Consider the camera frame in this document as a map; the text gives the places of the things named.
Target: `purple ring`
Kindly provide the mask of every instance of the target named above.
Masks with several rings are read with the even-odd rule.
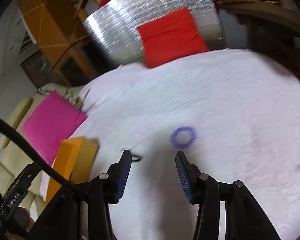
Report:
[[[181,144],[178,143],[176,137],[180,132],[183,131],[189,131],[191,138],[187,143]],[[181,148],[181,149],[190,147],[195,142],[196,139],[197,139],[197,135],[195,133],[195,129],[192,126],[181,126],[177,128],[172,135],[170,135],[170,142],[172,143],[172,145],[176,148]]]

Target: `silver foil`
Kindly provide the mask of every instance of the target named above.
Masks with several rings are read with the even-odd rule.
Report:
[[[138,26],[188,7],[210,50],[225,47],[221,21],[212,0],[111,0],[84,22],[95,42],[114,65],[143,61]]]

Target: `wall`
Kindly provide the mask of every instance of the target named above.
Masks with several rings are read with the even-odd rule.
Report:
[[[15,66],[0,81],[0,118],[6,121],[18,103],[36,91],[21,66]]]

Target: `beige sofa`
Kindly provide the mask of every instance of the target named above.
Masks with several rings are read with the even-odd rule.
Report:
[[[65,93],[71,92],[72,95],[78,95],[83,87],[67,88],[58,84],[47,84],[45,86],[48,90],[54,90],[64,96]],[[19,105],[15,108],[8,119],[8,123],[14,129],[16,129],[23,137],[25,137],[21,128],[25,120],[31,115],[37,105],[42,102],[45,96],[36,93],[32,97],[24,98]],[[32,160],[12,141],[5,136],[0,138],[0,193],[3,195],[12,181],[18,176],[18,174],[30,163]],[[36,204],[38,215],[41,214],[44,208],[44,202],[39,195],[39,189],[41,185],[42,171],[33,180],[29,187],[29,193],[22,201],[22,207],[30,210],[33,202]]]

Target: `magenta fabric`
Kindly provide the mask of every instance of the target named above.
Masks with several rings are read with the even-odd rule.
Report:
[[[25,121],[22,131],[28,142],[51,166],[62,140],[87,119],[55,90],[52,91]]]

